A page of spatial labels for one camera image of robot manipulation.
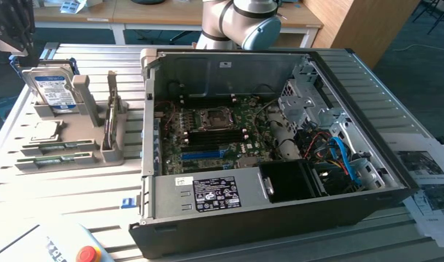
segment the motherboard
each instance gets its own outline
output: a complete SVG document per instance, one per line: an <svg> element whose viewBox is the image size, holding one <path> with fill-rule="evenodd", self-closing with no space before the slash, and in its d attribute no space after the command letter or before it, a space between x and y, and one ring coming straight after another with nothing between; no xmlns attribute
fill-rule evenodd
<svg viewBox="0 0 444 262"><path fill-rule="evenodd" d="M270 161L275 149L265 105L257 96L156 102L161 174L249 168Z"/></svg>

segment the metal slatted platform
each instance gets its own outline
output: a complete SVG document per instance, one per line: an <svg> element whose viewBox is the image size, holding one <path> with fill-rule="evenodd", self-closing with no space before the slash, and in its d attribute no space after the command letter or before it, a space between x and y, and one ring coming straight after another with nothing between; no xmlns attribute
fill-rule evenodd
<svg viewBox="0 0 444 262"><path fill-rule="evenodd" d="M123 197L135 196L140 189L144 88L139 53L144 47L63 44L56 50L44 51L54 59L76 59L80 73L90 75L90 89L96 101L104 101L108 96L108 70L118 72L119 95L130 104L126 161L122 166L74 172L0 175L0 242L1 236L9 238L15 235L21 227L36 221L35 217L64 214L88 228L116 261L147 261L142 258L127 231L119 227L139 219L138 210L119 210L119 204ZM377 130L431 136L356 56L345 50L324 49L318 52ZM5 157L11 151L9 143L23 134L24 125L36 119L31 100L32 96L25 87L0 131L0 157ZM397 206L374 212L352 227L181 255L159 261L433 259L444 261L444 248L439 248L429 237L417 233L406 209Z"/></svg>

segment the red button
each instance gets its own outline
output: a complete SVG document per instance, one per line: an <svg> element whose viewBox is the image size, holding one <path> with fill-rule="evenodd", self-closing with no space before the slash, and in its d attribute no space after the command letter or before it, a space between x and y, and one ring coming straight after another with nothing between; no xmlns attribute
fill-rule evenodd
<svg viewBox="0 0 444 262"><path fill-rule="evenodd" d="M98 258L98 252L94 247L86 246L79 250L76 255L76 262L94 262Z"/></svg>

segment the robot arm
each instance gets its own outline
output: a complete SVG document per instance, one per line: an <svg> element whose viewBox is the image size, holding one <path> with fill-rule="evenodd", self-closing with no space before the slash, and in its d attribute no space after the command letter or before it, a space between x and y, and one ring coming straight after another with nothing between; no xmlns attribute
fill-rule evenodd
<svg viewBox="0 0 444 262"><path fill-rule="evenodd" d="M277 8L274 0L203 0L197 49L269 48L281 29Z"/></svg>
<svg viewBox="0 0 444 262"><path fill-rule="evenodd" d="M32 0L0 0L0 51L19 57L19 66L35 67Z"/></svg>

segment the emergency stop button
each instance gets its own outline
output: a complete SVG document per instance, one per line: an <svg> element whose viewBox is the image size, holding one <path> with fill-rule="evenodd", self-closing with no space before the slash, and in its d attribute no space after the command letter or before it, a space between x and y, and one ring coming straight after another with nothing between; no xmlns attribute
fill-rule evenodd
<svg viewBox="0 0 444 262"><path fill-rule="evenodd" d="M100 253L98 250L91 247L86 246L79 250L76 255L76 262L98 262L100 259Z"/></svg>

